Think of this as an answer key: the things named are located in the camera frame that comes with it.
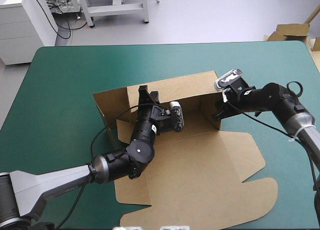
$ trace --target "black cable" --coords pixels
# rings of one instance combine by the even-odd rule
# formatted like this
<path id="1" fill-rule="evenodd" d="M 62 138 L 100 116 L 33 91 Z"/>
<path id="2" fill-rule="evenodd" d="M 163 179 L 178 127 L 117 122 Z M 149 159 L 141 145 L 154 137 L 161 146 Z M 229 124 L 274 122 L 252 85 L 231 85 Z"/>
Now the black cable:
<path id="1" fill-rule="evenodd" d="M 61 35 L 56 31 L 56 29 L 54 28 L 54 26 L 51 24 L 51 21 L 49 20 L 49 17 L 47 16 L 47 14 L 46 14 L 44 8 L 42 7 L 42 5 L 40 4 L 40 2 L 39 2 L 38 0 L 36 0 L 36 2 L 37 2 L 37 3 L 39 4 L 39 6 L 41 7 L 42 11 L 44 12 L 44 14 L 45 14 L 45 16 L 46 16 L 46 19 L 48 20 L 51 28 L 55 31 L 55 33 L 56 33 L 58 36 L 60 36 L 62 39 L 69 39 L 69 38 L 71 37 L 71 30 L 69 31 L 69 36 L 68 36 L 68 37 L 63 37 L 63 36 L 61 36 Z"/>
<path id="2" fill-rule="evenodd" d="M 140 107 L 140 106 L 147 106 L 147 105 L 154 105 L 154 106 L 159 106 L 162 107 L 164 109 L 167 109 L 166 107 L 164 107 L 163 105 L 160 104 L 138 104 L 135 105 L 133 107 L 130 107 L 129 109 L 125 110 L 124 112 L 122 112 L 120 115 L 118 115 L 117 117 L 115 117 L 110 123 L 108 123 L 105 127 L 103 127 L 93 138 L 91 144 L 90 144 L 90 154 L 91 154 L 91 165 L 94 166 L 94 143 L 97 140 L 97 138 L 99 137 L 99 135 L 105 130 L 107 129 L 111 124 L 113 124 L 119 117 L 121 117 L 122 115 L 124 115 L 125 113 L 127 113 L 129 110 Z"/>
<path id="3" fill-rule="evenodd" d="M 50 9 L 55 8 L 55 7 L 58 7 L 56 4 L 54 4 L 54 3 L 52 3 L 52 2 L 49 2 L 49 1 L 47 1 L 47 4 L 51 4 L 51 6 L 49 6 Z M 56 25 L 59 26 L 60 28 L 62 28 L 62 29 L 67 29 L 67 30 L 82 29 L 83 27 L 85 27 L 86 24 L 87 24 L 87 22 L 85 22 L 82 26 L 77 27 L 77 28 L 65 28 L 65 27 L 59 25 L 58 23 L 56 23 Z"/>
<path id="4" fill-rule="evenodd" d="M 234 105 L 232 105 L 229 101 L 227 101 L 227 104 L 230 105 L 232 108 L 234 108 L 236 111 L 240 112 L 241 114 L 243 114 L 243 115 L 251 118 L 252 120 L 254 120 L 254 121 L 256 121 L 256 122 L 258 122 L 258 123 L 260 123 L 260 124 L 262 124 L 262 125 L 265 125 L 265 126 L 271 128 L 271 129 L 273 129 L 273 130 L 276 130 L 276 131 L 278 131 L 278 132 L 286 135 L 286 136 L 289 137 L 289 138 L 292 138 L 292 136 L 289 135 L 289 134 L 287 134 L 286 132 L 284 132 L 284 131 L 282 131 L 282 130 L 274 127 L 274 126 L 271 126 L 271 125 L 269 125 L 269 124 L 267 124 L 267 123 L 265 123 L 265 122 L 263 122 L 263 121 L 260 121 L 260 120 L 258 120 L 258 119 L 256 119 L 256 118 L 248 115 L 247 113 L 243 112 L 242 110 L 239 110 L 237 107 L 235 107 Z M 311 167 L 311 174 L 312 174 L 313 184 L 314 184 L 314 187 L 315 187 L 315 190 L 316 190 L 318 196 L 320 196 L 320 189 L 319 189 L 319 187 L 318 187 L 318 185 L 317 185 L 317 178 L 316 178 L 316 173 L 315 173 L 315 167 L 314 167 L 314 163 L 313 163 L 313 161 L 312 161 L 310 152 L 309 152 L 309 150 L 307 150 L 307 149 L 304 147 L 304 145 L 301 143 L 300 140 L 298 140 L 298 139 L 295 138 L 295 141 L 296 141 L 298 144 L 300 144 L 300 145 L 305 149 L 306 154 L 308 155 L 309 162 L 310 162 L 310 167 Z"/>
<path id="5" fill-rule="evenodd" d="M 79 191 L 79 193 L 78 193 L 78 196 L 76 197 L 76 199 L 75 199 L 75 201 L 74 201 L 74 203 L 73 203 L 73 206 L 71 207 L 69 213 L 68 213 L 67 216 L 62 220 L 62 222 L 55 228 L 55 230 L 59 230 L 59 229 L 61 228 L 61 226 L 62 226 L 63 224 L 65 224 L 65 222 L 70 218 L 71 214 L 74 212 L 74 210 L 75 210 L 75 208 L 76 208 L 76 206 L 77 206 L 77 203 L 79 202 L 79 199 L 80 199 L 80 197 L 81 197 L 81 195 L 82 195 L 82 193 L 83 193 L 83 191 L 84 191 L 84 189 L 85 189 L 85 186 L 87 185 L 87 183 L 88 183 L 88 181 L 89 181 L 90 176 L 91 176 L 91 175 L 89 174 L 89 175 L 87 176 L 87 178 L 85 179 L 85 182 L 84 182 L 84 184 L 82 185 L 82 187 L 81 187 L 81 189 L 80 189 L 80 191 Z"/>
<path id="6" fill-rule="evenodd" d="M 61 26 L 61 25 L 59 25 L 59 24 L 57 24 L 57 26 L 59 26 L 59 27 L 62 28 L 62 29 L 77 30 L 77 29 L 82 29 L 83 27 L 85 27 L 86 24 L 87 24 L 87 22 L 84 23 L 81 27 L 71 28 L 71 29 L 65 28 L 65 27 L 63 27 L 63 26 Z"/>

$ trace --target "white floor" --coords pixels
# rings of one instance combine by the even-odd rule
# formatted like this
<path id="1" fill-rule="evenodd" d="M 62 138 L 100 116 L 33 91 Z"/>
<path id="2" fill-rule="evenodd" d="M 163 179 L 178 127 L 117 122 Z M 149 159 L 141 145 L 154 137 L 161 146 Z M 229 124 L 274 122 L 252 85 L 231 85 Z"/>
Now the white floor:
<path id="1" fill-rule="evenodd" d="M 111 0 L 89 0 L 104 5 Z M 95 27 L 85 26 L 56 45 L 114 45 L 261 41 L 278 23 L 301 23 L 320 0 L 149 0 L 150 23 L 143 15 L 96 17 Z M 81 26 L 68 16 L 73 27 Z M 320 15 L 311 23 L 310 35 L 320 35 Z M 68 35 L 65 30 L 61 35 Z M 28 64 L 5 66 L 0 61 L 0 127 L 20 87 Z"/>

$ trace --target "cardboard box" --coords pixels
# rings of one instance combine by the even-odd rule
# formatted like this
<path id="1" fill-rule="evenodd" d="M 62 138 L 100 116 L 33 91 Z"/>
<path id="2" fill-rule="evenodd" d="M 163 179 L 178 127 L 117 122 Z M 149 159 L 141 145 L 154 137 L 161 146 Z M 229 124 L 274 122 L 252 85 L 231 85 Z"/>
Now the cardboard box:
<path id="1" fill-rule="evenodd" d="M 311 56 L 316 67 L 318 68 L 318 71 L 320 72 L 320 37 L 317 37 L 316 39 L 311 39 L 310 46 L 312 49 Z"/>
<path id="2" fill-rule="evenodd" d="M 265 166 L 248 133 L 220 131 L 212 119 L 222 96 L 214 89 L 213 71 L 144 83 L 159 92 L 164 105 L 179 101 L 184 130 L 156 137 L 155 157 L 135 180 L 115 181 L 117 201 L 150 207 L 126 214 L 121 226 L 186 225 L 193 230 L 223 229 L 267 214 L 274 206 L 278 186 L 264 178 L 243 183 Z M 140 85 L 94 95 L 105 122 L 138 104 Z M 116 122 L 118 139 L 130 142 L 137 112 L 132 110 Z"/>
<path id="3" fill-rule="evenodd" d="M 311 51 L 309 29 L 310 24 L 278 24 L 276 30 L 270 36 L 265 35 L 263 39 L 266 41 L 299 40 Z"/>

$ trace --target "white cabinet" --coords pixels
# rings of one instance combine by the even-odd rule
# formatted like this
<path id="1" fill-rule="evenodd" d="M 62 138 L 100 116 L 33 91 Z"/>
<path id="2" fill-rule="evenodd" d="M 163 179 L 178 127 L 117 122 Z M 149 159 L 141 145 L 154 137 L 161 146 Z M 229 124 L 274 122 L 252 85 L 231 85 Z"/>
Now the white cabinet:
<path id="1" fill-rule="evenodd" d="M 55 30 L 45 0 L 39 0 Z M 54 46 L 57 34 L 36 0 L 0 0 L 0 58 L 5 64 L 31 62 L 43 46 Z"/>

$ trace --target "green tabletop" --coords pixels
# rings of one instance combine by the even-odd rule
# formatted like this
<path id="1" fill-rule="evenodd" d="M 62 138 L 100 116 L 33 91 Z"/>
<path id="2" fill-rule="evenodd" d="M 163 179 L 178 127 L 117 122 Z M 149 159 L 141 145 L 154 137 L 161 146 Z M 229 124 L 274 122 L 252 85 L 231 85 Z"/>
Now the green tabletop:
<path id="1" fill-rule="evenodd" d="M 269 82 L 301 82 L 301 102 L 320 119 L 320 75 L 299 41 L 44 47 L 36 53 L 0 131 L 0 172 L 40 174 L 89 162 L 90 142 L 103 126 L 92 96 L 96 92 L 208 70 L 221 76 L 232 68 L 242 69 L 257 88 Z M 280 127 L 271 113 L 259 119 Z M 237 228 L 316 228 L 305 151 L 245 116 L 223 120 L 222 130 L 249 132 L 258 144 L 266 167 L 248 181 L 272 177 L 278 182 L 271 212 Z M 110 150 L 108 138 L 101 136 L 95 153 Z M 58 224 L 76 194 L 49 202 L 41 221 Z M 109 228 L 140 208 L 119 204 L 113 183 L 91 184 L 64 227 Z"/>

